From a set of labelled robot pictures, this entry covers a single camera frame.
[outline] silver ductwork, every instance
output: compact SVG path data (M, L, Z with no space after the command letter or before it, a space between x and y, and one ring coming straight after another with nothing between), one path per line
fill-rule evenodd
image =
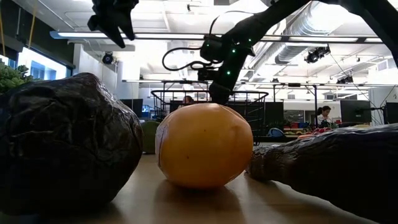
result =
M300 12L283 35L329 35L344 23L344 16L339 15L344 13L347 11L341 6L313 1ZM254 69L257 71L264 63L288 64L307 49L305 45L274 43Z

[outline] person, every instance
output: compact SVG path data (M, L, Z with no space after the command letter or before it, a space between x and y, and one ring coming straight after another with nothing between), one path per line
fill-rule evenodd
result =
M324 107L318 108L318 111L317 111L318 125L321 125L322 122L324 122L324 121L326 121L328 123L333 122L331 120L331 118L329 118L330 111L331 111L331 108L329 106L324 106Z
M184 96L184 99L182 100L182 105L179 106L178 108L181 108L183 106L192 105L194 103L195 103L195 101L193 100L193 98L191 96Z

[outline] ceiling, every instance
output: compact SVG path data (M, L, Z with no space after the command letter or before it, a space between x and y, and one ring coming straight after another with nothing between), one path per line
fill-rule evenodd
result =
M29 12L37 9L37 17L60 31L89 31L87 21L93 11L91 10L91 0L14 0ZM230 10L240 10L247 12L260 12L267 9L267 6L261 0L239 0L230 6L217 6L213 0L141 0L140 3L132 11L132 23L135 32L173 32L173 33L208 33L208 29L212 20L220 15L217 20L213 33L223 34L230 30L237 22L250 16L243 13L227 13ZM398 0L390 0L390 2L398 6ZM271 34L281 34L289 21L295 18L295 14L281 22L279 28L275 27L270 31ZM332 12L321 11L320 18L323 24L330 24L334 20L342 20L342 24L331 30L329 35L375 35L369 26L358 16L344 13L337 17ZM168 42L164 40L135 40L127 42L136 46L136 53L140 54L141 74L144 78L156 78L156 74L169 73L162 67L161 60L163 54L169 49ZM113 45L110 40L94 40L92 45ZM200 46L200 41L186 41L182 43L186 46ZM259 62L263 56L268 54L267 51L261 52L260 48L265 47L269 50L270 45L258 44L258 55L256 58L248 57L245 66L253 69L252 64ZM262 80L264 82L277 77L280 82L327 82L331 78L337 79L344 75L342 70L352 73L357 77L366 77L368 69L376 66L377 63L391 56L390 51L383 44L330 44L331 55L326 56L319 62L307 64L304 57L308 54L304 50L297 54L286 65L276 65L274 61L265 62L267 65L260 63L256 67L253 76L249 77L249 81ZM199 54L187 52L186 54L176 54L172 59L167 61L170 64L189 62L193 59L199 59ZM241 77L248 75L247 71L241 72Z

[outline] security camera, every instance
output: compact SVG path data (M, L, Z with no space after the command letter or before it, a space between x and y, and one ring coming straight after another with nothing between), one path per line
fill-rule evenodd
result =
M105 65L111 65L114 63L113 52L105 52L104 57L102 58L102 62Z

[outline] desk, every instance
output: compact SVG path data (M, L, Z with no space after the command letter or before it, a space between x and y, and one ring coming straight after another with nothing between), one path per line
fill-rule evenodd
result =
M374 223L329 202L293 191L289 186L263 184L240 175L226 187L194 192L174 187L157 168L154 156L143 156L129 182L113 202L95 214L80 217L19 217L0 215L0 223L89 224L284 224Z

